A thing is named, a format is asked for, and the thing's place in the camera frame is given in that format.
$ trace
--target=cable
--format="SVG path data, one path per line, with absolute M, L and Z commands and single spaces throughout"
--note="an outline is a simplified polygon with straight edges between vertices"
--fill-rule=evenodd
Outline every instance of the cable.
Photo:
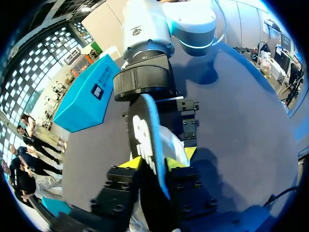
M 223 37 L 225 36 L 226 31 L 227 31 L 227 22 L 226 22 L 225 14 L 224 14 L 224 12 L 223 12 L 223 10 L 222 10 L 222 8 L 221 8 L 221 6 L 220 6 L 218 0 L 214 0 L 214 1 L 215 1 L 216 4 L 218 5 L 219 10 L 220 10 L 221 13 L 222 13 L 222 16 L 223 16 L 223 19 L 224 19 L 224 26 L 225 26 L 225 28 L 224 28 L 223 34 L 222 34 L 222 36 L 220 37 L 220 39 L 218 39 L 218 41 L 214 42 L 214 43 L 212 44 L 212 46 L 217 45 L 217 44 L 223 39 Z
M 270 206 L 271 204 L 273 204 L 278 198 L 282 197 L 284 194 L 290 192 L 290 191 L 295 191 L 295 190 L 298 190 L 298 187 L 291 187 L 291 188 L 288 188 L 286 189 L 285 191 L 283 191 L 282 193 L 280 193 L 278 196 L 275 196 L 275 195 L 271 195 L 269 200 L 265 203 L 265 205 L 263 207 L 268 207 Z

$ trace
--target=person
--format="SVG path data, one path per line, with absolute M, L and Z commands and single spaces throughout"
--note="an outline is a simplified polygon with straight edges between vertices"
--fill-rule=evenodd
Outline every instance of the person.
M 56 174 L 62 175 L 62 171 L 57 168 L 45 163 L 43 160 L 33 157 L 32 155 L 37 155 L 36 152 L 27 149 L 24 146 L 20 146 L 18 149 L 14 147 L 14 145 L 10 145 L 10 152 L 13 155 L 16 155 L 16 158 L 12 160 L 11 165 L 13 165 L 16 169 L 23 164 L 26 167 L 26 171 L 32 171 L 38 175 L 48 176 L 49 174 L 45 171 L 51 171 Z
M 15 174 L 13 171 L 11 171 L 11 169 L 7 166 L 7 163 L 1 159 L 1 168 L 3 170 L 4 173 L 6 173 L 9 178 L 8 178 L 8 182 L 9 184 L 12 186 L 13 190 L 14 190 L 14 195 L 15 197 L 23 204 L 25 204 L 26 206 L 30 207 L 30 208 L 33 208 L 33 206 L 31 205 L 31 203 L 29 201 L 24 201 L 23 198 L 22 198 L 22 195 L 23 193 L 16 188 L 15 186 Z
M 39 199 L 46 197 L 61 200 L 62 197 L 60 195 L 48 191 L 54 187 L 61 187 L 61 179 L 31 173 L 31 171 L 27 171 L 23 165 L 20 165 L 19 167 L 10 165 L 10 167 L 8 167 L 4 160 L 1 160 L 1 167 L 9 176 L 10 183 L 14 188 L 15 196 L 20 202 L 23 202 L 28 206 L 31 205 L 28 200 L 32 194 Z
M 19 134 L 21 134 L 23 136 L 23 141 L 27 146 L 32 146 L 34 149 L 36 149 L 38 152 L 42 153 L 43 155 L 45 155 L 46 157 L 50 158 L 51 160 L 55 161 L 58 165 L 60 164 L 60 161 L 55 158 L 54 156 L 52 156 L 51 154 L 49 154 L 44 148 L 49 148 L 53 151 L 55 151 L 56 153 L 60 154 L 61 151 L 57 150 L 56 148 L 54 148 L 53 146 L 51 146 L 50 144 L 48 144 L 47 142 L 44 142 L 43 140 L 39 139 L 36 136 L 32 136 L 30 137 L 27 130 L 23 129 L 22 126 L 18 125 L 17 126 L 17 132 Z
M 67 148 L 67 142 L 61 139 L 59 136 L 52 134 L 49 130 L 36 124 L 35 120 L 26 114 L 21 115 L 21 121 L 26 125 L 26 129 L 29 137 L 33 135 L 41 140 L 51 144 L 52 146 L 59 146 L 61 148 Z
M 291 64 L 291 73 L 289 79 L 289 85 L 293 84 L 301 77 L 302 71 L 299 70 L 298 66 L 294 63 Z

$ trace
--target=black shirt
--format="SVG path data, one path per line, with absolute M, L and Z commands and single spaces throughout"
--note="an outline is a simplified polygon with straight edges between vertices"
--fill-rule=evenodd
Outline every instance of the black shirt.
M 35 168 L 35 165 L 37 163 L 37 158 L 33 157 L 29 153 L 27 153 L 27 148 L 25 146 L 20 146 L 17 149 L 17 159 L 13 159 L 11 161 L 11 165 L 13 165 L 16 169 L 19 169 L 19 166 L 21 165 L 21 161 L 18 156 L 21 156 L 27 163 L 27 165 L 31 168 Z
M 22 193 L 22 190 L 26 194 L 33 194 L 36 190 L 35 179 L 30 177 L 27 172 L 16 169 L 14 166 L 10 166 L 11 175 L 10 180 L 15 191 Z

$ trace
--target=white wall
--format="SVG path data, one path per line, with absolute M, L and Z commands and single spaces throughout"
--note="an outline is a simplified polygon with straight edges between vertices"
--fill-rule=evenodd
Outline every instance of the white wall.
M 289 35 L 280 20 L 260 0 L 219 0 L 219 3 L 227 20 L 226 43 L 232 47 L 256 48 L 264 40 L 263 24 L 267 19 L 273 20 L 284 34 Z M 217 37 L 220 37 L 224 30 L 224 20 L 216 4 L 214 10 L 217 16 Z
M 102 51 L 112 46 L 115 46 L 120 54 L 123 51 L 121 26 L 126 2 L 127 0 L 107 0 L 82 21 L 82 25 Z M 111 54 L 111 57 L 116 60 L 119 55 L 116 52 Z

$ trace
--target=cyan box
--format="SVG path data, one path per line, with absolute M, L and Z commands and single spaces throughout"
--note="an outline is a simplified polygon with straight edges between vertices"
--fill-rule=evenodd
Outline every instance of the cyan box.
M 69 132 L 101 124 L 113 90 L 113 77 L 120 72 L 109 55 L 90 65 L 69 88 L 54 123 Z

